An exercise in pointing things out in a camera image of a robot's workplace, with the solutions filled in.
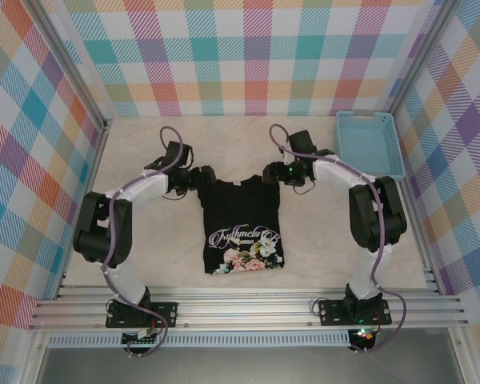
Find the plaid wall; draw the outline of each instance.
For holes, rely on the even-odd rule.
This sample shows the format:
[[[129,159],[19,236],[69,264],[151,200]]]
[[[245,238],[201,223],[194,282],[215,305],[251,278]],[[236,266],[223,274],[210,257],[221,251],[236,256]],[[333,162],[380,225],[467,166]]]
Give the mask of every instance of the plaid wall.
[[[435,261],[480,357],[480,0],[462,3],[396,122]]]
[[[44,3],[74,51],[64,15]],[[122,116],[308,115],[383,108],[440,0],[64,3]],[[423,7],[432,16],[411,48],[404,41]]]
[[[409,73],[409,70],[416,59],[416,55],[422,48],[422,45],[425,41],[425,36],[434,24],[435,18],[438,15],[439,10],[441,9],[441,5],[444,3],[444,0],[434,0],[434,4],[430,8],[428,15],[426,16],[426,20],[422,25],[422,28],[419,31],[416,40],[414,40],[414,44],[410,49],[409,53],[407,54],[406,60],[398,73],[398,77],[394,82],[393,86],[391,87],[390,96],[387,98],[386,103],[384,104],[384,110],[389,110],[391,107],[391,103],[394,100],[398,90],[400,89],[400,85],[402,84],[403,79]]]
[[[18,372],[18,344],[56,283],[97,137],[20,1],[1,0],[0,384]]]
[[[105,108],[105,104],[103,103],[102,97],[99,94],[98,90],[96,89],[96,85],[93,84],[92,80],[90,79],[89,71],[86,69],[86,66],[83,65],[82,59],[80,58],[80,55],[77,53],[76,49],[74,48],[74,44],[71,41],[68,33],[62,26],[60,17],[58,16],[58,14],[55,13],[55,9],[51,0],[41,0],[41,4],[44,6],[45,11],[48,13],[50,20],[52,21],[55,29],[57,30],[60,38],[66,44],[67,51],[70,54],[71,58],[73,59],[73,63],[78,68],[78,71],[80,72],[83,81],[87,84],[87,87],[89,88],[89,91],[92,93],[94,100],[98,105],[98,108],[102,112],[102,115],[106,118],[112,118],[114,114],[109,112]]]

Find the plastic basket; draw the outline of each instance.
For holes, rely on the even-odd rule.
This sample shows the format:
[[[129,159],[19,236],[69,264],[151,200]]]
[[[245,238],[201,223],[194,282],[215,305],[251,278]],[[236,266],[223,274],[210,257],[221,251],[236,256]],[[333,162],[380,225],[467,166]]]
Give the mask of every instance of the plastic basket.
[[[354,116],[352,111],[340,110],[336,120],[335,147],[341,160],[375,176],[406,176],[391,114]]]

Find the black t-shirt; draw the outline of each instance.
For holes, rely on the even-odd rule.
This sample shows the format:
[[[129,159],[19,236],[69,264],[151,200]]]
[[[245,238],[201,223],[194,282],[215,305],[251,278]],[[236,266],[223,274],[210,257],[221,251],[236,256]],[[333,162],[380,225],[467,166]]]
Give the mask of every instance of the black t-shirt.
[[[284,266],[279,184],[253,176],[238,185],[217,180],[198,190],[204,209],[205,272],[227,274]]]

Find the beige fabric surface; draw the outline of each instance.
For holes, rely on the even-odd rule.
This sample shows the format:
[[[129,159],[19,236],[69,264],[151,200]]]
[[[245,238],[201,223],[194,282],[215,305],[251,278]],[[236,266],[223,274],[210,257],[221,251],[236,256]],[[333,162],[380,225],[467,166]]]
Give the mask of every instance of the beige fabric surface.
[[[122,186],[163,155],[158,130],[164,125],[178,129],[184,142],[194,148],[196,166],[211,165],[221,180],[262,174],[266,164],[282,158],[268,136],[274,122],[290,133],[307,129],[319,149],[334,150],[336,120],[332,117],[117,118],[93,190]],[[159,198],[137,214],[130,256],[148,286],[344,287],[354,271],[358,248],[350,235],[347,198],[323,183],[304,196],[281,185],[279,222],[286,263],[282,270],[205,274],[202,208],[196,192],[178,202]],[[410,228],[379,280],[394,288],[426,286]],[[97,266],[74,254],[66,283],[103,285],[104,280]]]

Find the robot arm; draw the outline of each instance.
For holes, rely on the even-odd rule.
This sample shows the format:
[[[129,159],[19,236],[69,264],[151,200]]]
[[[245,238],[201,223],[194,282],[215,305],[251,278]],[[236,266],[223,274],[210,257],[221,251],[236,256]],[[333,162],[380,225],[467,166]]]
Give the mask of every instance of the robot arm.
[[[290,135],[287,145],[297,154],[313,154],[322,159],[295,155],[292,162],[286,158],[284,162],[273,162],[263,172],[265,182],[281,181],[291,186],[303,186],[306,178],[310,178],[312,181],[326,182],[349,195],[350,232],[359,245],[358,257],[354,275],[346,286],[345,298],[341,305],[337,304],[337,308],[333,309],[338,316],[328,318],[339,321],[341,317],[348,317],[345,319],[347,323],[371,324],[374,312],[386,305],[386,301],[382,300],[382,292],[371,276],[380,247],[380,224],[371,188],[365,180],[339,166],[339,157],[332,151],[317,150],[306,130]],[[386,244],[377,268],[380,273],[390,259],[393,245],[406,231],[407,223],[395,181],[387,176],[364,176],[374,184],[383,207]]]
[[[192,148],[187,145],[183,145],[183,156],[173,168],[164,173],[153,174],[154,171],[171,164],[178,150],[179,143],[170,142],[166,149],[166,156],[146,166],[137,178],[138,181],[126,190],[115,189],[106,194],[89,192],[82,201],[73,238],[73,248],[88,262],[102,266],[110,249],[110,225],[107,223],[110,200],[118,190],[120,192],[114,203],[116,230],[114,253],[104,271],[110,284],[118,292],[112,303],[108,305],[107,327],[151,326],[152,319],[148,314],[122,302],[119,295],[123,296],[127,302],[148,310],[155,310],[154,303],[150,301],[148,288],[138,278],[132,260],[128,257],[132,247],[133,215],[156,198],[172,190],[175,190],[177,195],[183,195],[188,190],[196,190],[204,184],[215,182],[211,167],[195,167],[190,170],[192,161],[189,166],[186,165],[189,154],[192,154]]]

